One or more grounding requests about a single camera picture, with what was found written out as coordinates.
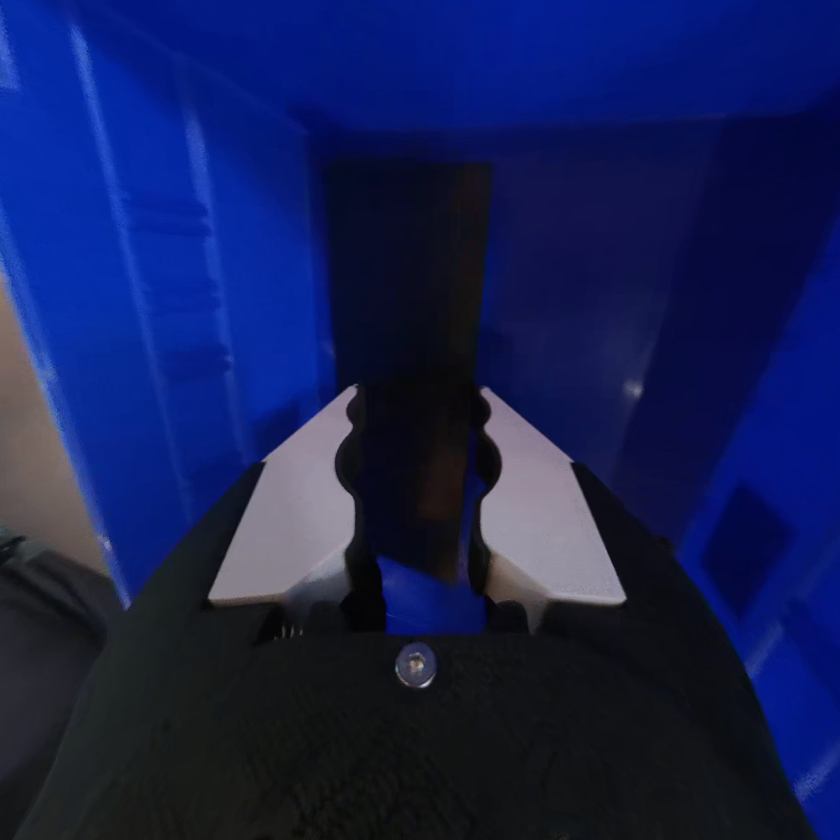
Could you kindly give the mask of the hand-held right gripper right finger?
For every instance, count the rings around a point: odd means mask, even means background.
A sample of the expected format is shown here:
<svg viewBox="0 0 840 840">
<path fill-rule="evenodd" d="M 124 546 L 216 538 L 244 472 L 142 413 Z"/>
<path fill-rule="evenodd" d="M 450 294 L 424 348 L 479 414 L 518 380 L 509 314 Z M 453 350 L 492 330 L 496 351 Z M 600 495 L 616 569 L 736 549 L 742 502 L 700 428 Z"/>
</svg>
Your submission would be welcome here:
<svg viewBox="0 0 840 840">
<path fill-rule="evenodd" d="M 490 388 L 473 396 L 476 471 L 467 573 L 495 606 L 518 605 L 530 632 L 558 603 L 614 608 L 625 591 L 573 459 Z"/>
</svg>

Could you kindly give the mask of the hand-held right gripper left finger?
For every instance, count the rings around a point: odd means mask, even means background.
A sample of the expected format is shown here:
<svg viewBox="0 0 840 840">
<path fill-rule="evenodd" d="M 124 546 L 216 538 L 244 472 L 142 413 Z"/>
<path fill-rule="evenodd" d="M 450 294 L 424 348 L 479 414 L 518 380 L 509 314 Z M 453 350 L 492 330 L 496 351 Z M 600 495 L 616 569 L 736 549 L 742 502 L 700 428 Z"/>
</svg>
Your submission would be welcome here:
<svg viewBox="0 0 840 840">
<path fill-rule="evenodd" d="M 359 482 L 364 388 L 351 385 L 265 457 L 208 595 L 211 607 L 279 605 L 302 625 L 319 602 L 384 621 L 382 573 Z"/>
</svg>

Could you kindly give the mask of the dark rectangular bar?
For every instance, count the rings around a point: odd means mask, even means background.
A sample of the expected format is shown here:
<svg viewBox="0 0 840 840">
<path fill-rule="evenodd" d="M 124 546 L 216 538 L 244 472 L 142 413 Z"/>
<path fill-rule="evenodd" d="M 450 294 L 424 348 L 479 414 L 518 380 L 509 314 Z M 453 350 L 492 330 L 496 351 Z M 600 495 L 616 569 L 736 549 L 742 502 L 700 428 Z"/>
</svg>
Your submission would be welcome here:
<svg viewBox="0 0 840 840">
<path fill-rule="evenodd" d="M 390 159 L 322 174 L 342 455 L 364 543 L 455 584 L 489 241 L 491 164 Z"/>
</svg>

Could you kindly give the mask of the blue bin with tag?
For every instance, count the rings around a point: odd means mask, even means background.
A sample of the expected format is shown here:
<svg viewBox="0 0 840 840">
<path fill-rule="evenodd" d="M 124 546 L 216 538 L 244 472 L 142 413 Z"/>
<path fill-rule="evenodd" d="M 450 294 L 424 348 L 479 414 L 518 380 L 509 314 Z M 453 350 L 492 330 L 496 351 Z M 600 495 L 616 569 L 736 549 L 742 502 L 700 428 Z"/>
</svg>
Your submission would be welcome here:
<svg viewBox="0 0 840 840">
<path fill-rule="evenodd" d="M 322 174 L 491 164 L 476 392 L 625 591 L 208 595 L 337 383 Z M 838 2 L 2 2 L 2 273 L 122 603 L 21 838 L 838 838 Z"/>
</svg>

